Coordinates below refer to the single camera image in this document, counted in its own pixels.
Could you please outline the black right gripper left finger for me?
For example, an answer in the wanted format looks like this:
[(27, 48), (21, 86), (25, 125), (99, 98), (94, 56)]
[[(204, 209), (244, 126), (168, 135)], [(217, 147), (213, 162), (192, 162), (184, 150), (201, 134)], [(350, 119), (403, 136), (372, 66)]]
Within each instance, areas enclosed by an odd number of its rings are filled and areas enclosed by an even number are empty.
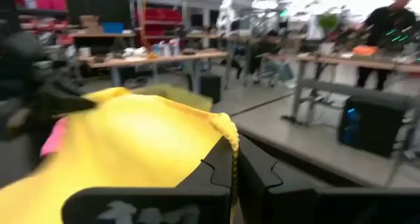
[(233, 152), (219, 139), (174, 188), (89, 188), (62, 207), (64, 223), (229, 223)]

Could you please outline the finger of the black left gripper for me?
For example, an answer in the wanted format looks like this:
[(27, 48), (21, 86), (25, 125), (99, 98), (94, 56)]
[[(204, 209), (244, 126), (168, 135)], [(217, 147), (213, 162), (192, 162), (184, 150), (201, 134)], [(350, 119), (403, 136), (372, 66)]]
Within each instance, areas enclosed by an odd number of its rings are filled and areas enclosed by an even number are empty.
[(65, 113), (71, 114), (92, 109), (96, 102), (83, 98), (81, 95), (67, 95), (65, 97)]

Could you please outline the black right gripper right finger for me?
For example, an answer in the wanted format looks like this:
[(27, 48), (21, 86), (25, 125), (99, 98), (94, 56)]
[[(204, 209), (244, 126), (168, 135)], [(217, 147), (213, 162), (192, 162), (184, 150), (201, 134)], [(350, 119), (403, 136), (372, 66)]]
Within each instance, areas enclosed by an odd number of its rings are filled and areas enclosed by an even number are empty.
[(246, 223), (419, 224), (419, 189), (319, 186), (246, 136), (238, 179)]

